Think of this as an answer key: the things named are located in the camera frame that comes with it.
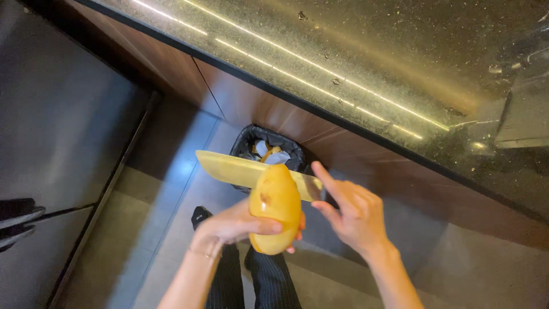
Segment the countertop edge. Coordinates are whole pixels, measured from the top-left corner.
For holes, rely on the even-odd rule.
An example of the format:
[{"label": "countertop edge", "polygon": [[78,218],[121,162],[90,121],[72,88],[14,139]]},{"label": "countertop edge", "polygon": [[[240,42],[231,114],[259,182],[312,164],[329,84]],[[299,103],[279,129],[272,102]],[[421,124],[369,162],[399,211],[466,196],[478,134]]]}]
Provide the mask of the countertop edge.
[{"label": "countertop edge", "polygon": [[370,140],[382,147],[385,147],[409,160],[412,160],[436,173],[439,173],[463,186],[466,186],[486,197],[489,197],[533,220],[536,220],[538,222],[544,223],[549,226],[549,220],[545,219],[542,215],[539,213],[533,211],[532,209],[529,209],[523,205],[520,205],[496,192],[493,192],[480,184],[475,183],[472,180],[467,179],[465,176],[461,176],[415,152],[412,152],[384,137],[381,137],[373,132],[370,132],[346,119],[343,119],[325,109],[322,109],[302,98],[299,98],[298,96],[289,93],[287,91],[284,91],[280,89],[279,87],[272,85],[266,81],[263,81],[261,79],[258,79],[251,74],[232,66],[226,62],[224,62],[221,59],[218,59],[217,57],[214,57],[212,55],[209,55],[191,45],[187,45],[181,41],[175,40],[174,38],[165,35],[159,31],[157,31],[154,28],[148,27],[142,23],[140,23],[138,20],[133,19],[130,16],[127,16],[125,14],[122,14],[120,12],[117,12],[115,10],[112,10],[106,6],[103,6],[95,1],[92,0],[75,0],[76,2],[85,5],[95,11],[98,11],[99,13],[102,13],[110,18],[113,18],[116,21],[119,21],[131,28],[134,28],[148,36],[151,36],[155,38],[156,40],[163,42],[173,48],[179,49],[180,51],[189,54],[190,56],[199,59],[205,63],[208,63],[228,74],[233,75],[234,77],[241,79],[253,86],[258,87],[259,89],[262,89],[263,91],[266,91],[282,100],[285,100],[301,109],[304,109],[307,112],[310,112],[324,120],[327,120],[337,126],[342,127],[345,130],[348,130],[360,137],[363,137],[367,140]]}]

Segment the fingernail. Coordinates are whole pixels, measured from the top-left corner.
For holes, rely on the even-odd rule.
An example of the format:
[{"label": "fingernail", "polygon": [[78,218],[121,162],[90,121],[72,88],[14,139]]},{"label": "fingernail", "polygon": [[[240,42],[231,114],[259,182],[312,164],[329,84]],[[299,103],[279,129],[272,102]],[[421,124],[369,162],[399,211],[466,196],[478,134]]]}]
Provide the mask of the fingernail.
[{"label": "fingernail", "polygon": [[272,229],[273,229],[273,233],[280,233],[282,232],[282,224],[277,223],[273,225]]}]

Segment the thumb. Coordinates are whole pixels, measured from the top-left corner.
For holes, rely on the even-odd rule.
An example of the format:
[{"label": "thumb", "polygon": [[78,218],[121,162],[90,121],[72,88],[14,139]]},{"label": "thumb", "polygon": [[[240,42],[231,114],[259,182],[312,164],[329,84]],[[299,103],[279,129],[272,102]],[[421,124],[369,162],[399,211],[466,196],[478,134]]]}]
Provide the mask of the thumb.
[{"label": "thumb", "polygon": [[260,235],[274,235],[282,232],[282,223],[270,218],[251,217],[247,232]]},{"label": "thumb", "polygon": [[334,231],[338,232],[342,228],[341,215],[328,202],[314,201],[311,203],[311,206],[318,209],[320,213],[322,213],[326,220],[330,222]]}]

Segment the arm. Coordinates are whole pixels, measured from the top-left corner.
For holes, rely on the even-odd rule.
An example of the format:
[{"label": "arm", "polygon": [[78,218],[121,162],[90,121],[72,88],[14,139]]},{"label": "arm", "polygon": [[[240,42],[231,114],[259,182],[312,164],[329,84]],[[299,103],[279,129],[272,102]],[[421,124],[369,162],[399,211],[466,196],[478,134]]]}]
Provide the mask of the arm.
[{"label": "arm", "polygon": [[383,201],[364,187],[334,180],[319,162],[312,165],[341,209],[314,201],[339,238],[368,263],[387,309],[423,309],[396,247],[389,241],[383,221]]},{"label": "arm", "polygon": [[[305,228],[302,214],[300,230]],[[282,224],[250,215],[248,199],[204,220],[189,245],[183,263],[162,297],[158,309],[202,309],[225,244],[245,239],[249,233],[272,235],[282,232]],[[296,235],[301,239],[301,232]],[[286,249],[293,253],[290,246]]]}]

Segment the hand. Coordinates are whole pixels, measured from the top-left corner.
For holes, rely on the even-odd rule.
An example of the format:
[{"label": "hand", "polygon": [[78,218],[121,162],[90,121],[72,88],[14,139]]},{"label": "hand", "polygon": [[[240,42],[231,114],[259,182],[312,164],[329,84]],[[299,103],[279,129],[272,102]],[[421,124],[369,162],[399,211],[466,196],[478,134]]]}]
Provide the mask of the hand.
[{"label": "hand", "polygon": [[[305,214],[301,212],[299,232],[296,239],[302,239],[301,230],[305,229]],[[270,218],[254,217],[249,211],[249,200],[245,198],[202,222],[197,233],[215,236],[223,244],[234,244],[248,238],[249,233],[274,235],[282,232],[282,224]],[[290,245],[286,251],[294,253],[295,248]]]},{"label": "hand", "polygon": [[313,201],[311,205],[330,222],[341,241],[366,259],[377,248],[390,244],[381,198],[350,181],[334,180],[318,161],[313,162],[312,169],[338,203],[341,214],[324,201]]}]

